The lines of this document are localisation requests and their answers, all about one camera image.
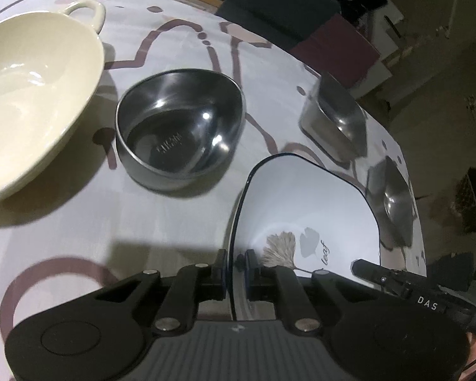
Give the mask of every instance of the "white bowl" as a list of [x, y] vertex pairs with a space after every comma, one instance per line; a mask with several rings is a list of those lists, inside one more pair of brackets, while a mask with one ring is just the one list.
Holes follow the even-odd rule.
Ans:
[[[372, 285], [356, 278], [351, 264], [356, 259], [380, 264], [379, 227], [360, 190], [290, 153], [263, 160], [247, 179], [233, 222], [230, 263], [247, 249], [262, 264], [282, 264], [298, 276], [327, 269], [367, 286]], [[237, 319], [261, 319], [244, 300], [243, 271], [232, 271]]]
[[[95, 10], [93, 24], [69, 14]], [[100, 80], [104, 6], [36, 11], [0, 22], [0, 200], [38, 175], [65, 145]]]

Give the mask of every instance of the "white patterned tablecloth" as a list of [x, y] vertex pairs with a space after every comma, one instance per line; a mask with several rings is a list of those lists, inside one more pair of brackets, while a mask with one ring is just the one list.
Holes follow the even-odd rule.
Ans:
[[[0, 21], [72, 1], [0, 0]], [[29, 315], [146, 268], [174, 274], [185, 264], [211, 262], [217, 249], [227, 247], [249, 171], [271, 154], [298, 153], [361, 185], [368, 168], [389, 155], [409, 181], [399, 146], [370, 116], [368, 156], [349, 169], [306, 138], [297, 122], [317, 75], [264, 39], [172, 0], [100, 1], [107, 9], [100, 34], [106, 65], [97, 92], [53, 163], [0, 203], [0, 381], [12, 377], [3, 340]], [[89, 21], [91, 13], [73, 16]], [[117, 159], [114, 112], [135, 82], [182, 67], [234, 78], [245, 93], [247, 123], [230, 167], [213, 188], [164, 196], [134, 183]], [[418, 219], [412, 248], [382, 250], [381, 263], [426, 274]]]

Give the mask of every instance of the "floor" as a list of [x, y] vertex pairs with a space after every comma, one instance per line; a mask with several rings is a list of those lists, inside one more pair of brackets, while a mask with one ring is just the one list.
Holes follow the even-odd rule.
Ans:
[[427, 262], [471, 251], [476, 263], [476, 233], [462, 235], [451, 211], [457, 180], [476, 167], [476, 121], [465, 100], [476, 94], [476, 0], [458, 0], [449, 38], [440, 27], [448, 25], [453, 0], [392, 1], [405, 16], [397, 43], [405, 57], [361, 103], [402, 147], [420, 197]]

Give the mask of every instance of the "white drawer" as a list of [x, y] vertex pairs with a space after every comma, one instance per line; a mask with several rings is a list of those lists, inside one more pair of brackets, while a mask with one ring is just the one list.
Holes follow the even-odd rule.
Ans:
[[208, 11], [212, 13], [215, 13], [217, 11], [217, 7], [213, 7], [212, 5], [208, 3], [204, 3], [199, 0], [175, 0], [175, 1], [179, 1], [180, 3], [190, 5], [191, 7], [195, 7], [203, 11]]

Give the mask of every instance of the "maroon cloth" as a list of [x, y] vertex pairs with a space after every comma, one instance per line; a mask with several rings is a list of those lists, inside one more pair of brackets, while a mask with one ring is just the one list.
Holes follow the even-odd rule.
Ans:
[[345, 88], [360, 81], [379, 59], [379, 52], [340, 14], [289, 51], [315, 71], [327, 71]]

